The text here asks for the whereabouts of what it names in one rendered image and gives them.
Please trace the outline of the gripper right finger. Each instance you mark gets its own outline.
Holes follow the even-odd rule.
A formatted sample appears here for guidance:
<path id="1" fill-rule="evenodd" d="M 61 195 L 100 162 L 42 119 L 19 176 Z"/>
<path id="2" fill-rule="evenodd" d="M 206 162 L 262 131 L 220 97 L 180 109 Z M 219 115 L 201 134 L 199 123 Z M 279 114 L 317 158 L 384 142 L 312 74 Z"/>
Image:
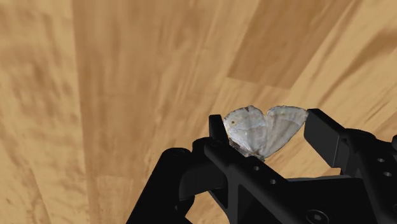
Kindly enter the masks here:
<path id="1" fill-rule="evenodd" d="M 373 134 L 308 109 L 303 136 L 330 167 L 361 178 L 379 224 L 397 224 L 397 150 Z"/>

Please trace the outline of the pale grey butterfly figure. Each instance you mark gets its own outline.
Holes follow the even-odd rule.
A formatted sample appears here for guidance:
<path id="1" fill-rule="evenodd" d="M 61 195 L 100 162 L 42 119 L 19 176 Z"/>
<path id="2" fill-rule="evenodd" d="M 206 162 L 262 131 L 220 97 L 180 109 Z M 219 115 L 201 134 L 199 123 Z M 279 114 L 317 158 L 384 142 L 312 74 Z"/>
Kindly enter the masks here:
<path id="1" fill-rule="evenodd" d="M 231 147 L 245 157 L 270 157 L 302 128 L 309 113 L 294 106 L 275 106 L 266 113 L 250 105 L 229 112 L 223 125 Z"/>

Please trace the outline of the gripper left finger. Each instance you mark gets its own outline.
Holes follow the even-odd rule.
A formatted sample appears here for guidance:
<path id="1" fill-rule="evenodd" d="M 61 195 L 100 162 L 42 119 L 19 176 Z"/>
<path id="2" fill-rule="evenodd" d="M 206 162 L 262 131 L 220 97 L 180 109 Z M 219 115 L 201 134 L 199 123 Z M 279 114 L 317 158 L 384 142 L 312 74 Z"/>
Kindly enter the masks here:
<path id="1" fill-rule="evenodd" d="M 256 157 L 233 149 L 220 115 L 209 116 L 209 137 L 192 149 L 165 150 L 126 224 L 192 224 L 195 196 L 209 192 L 229 224 L 289 224 L 276 187 L 287 181 Z"/>

